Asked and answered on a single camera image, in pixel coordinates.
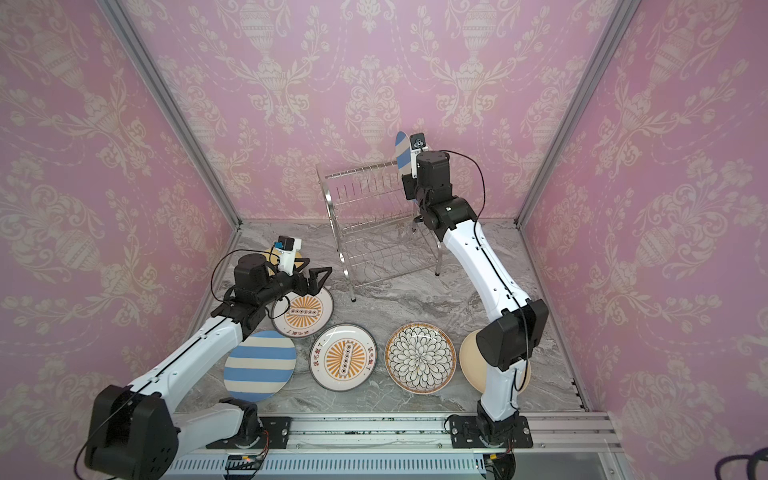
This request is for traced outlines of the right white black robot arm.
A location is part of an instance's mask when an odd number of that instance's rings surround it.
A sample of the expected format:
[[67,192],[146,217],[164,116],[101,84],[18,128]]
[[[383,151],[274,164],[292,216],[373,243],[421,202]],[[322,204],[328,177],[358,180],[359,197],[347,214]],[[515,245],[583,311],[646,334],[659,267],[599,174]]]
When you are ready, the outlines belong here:
[[475,336],[486,363],[485,390],[475,416],[480,440],[490,447],[531,448],[518,396],[531,372],[530,358],[541,341],[549,308],[512,279],[486,239],[479,215],[453,193],[451,155],[424,149],[398,154],[405,198],[416,203],[421,222],[463,267],[486,311],[488,323]]

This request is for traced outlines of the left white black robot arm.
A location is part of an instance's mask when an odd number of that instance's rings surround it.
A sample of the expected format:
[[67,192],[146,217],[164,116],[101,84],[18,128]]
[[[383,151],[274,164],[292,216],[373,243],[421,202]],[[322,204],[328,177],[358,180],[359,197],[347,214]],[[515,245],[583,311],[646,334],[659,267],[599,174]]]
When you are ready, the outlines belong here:
[[310,267],[292,252],[240,250],[234,283],[190,339],[126,386],[109,385],[95,398],[89,433],[74,465],[110,479],[159,479],[188,453],[224,441],[270,448],[255,403],[232,397],[192,414],[177,407],[222,357],[266,318],[270,304],[290,293],[317,295],[332,267]]

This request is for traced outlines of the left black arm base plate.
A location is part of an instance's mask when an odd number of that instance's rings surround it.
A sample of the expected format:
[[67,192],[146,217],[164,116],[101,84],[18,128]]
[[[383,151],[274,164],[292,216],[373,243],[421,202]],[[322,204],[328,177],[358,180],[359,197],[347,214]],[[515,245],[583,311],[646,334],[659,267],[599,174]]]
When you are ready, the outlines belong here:
[[245,420],[235,436],[212,442],[206,448],[285,449],[291,424],[292,418],[288,416],[267,416]]

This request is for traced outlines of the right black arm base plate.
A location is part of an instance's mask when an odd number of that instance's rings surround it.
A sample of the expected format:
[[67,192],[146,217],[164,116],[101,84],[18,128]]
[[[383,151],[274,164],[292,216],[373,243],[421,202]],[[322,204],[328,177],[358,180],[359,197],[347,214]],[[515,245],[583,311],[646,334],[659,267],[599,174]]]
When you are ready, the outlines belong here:
[[503,421],[490,421],[480,416],[451,415],[448,417],[447,431],[455,449],[530,449],[534,445],[528,418],[518,414]]

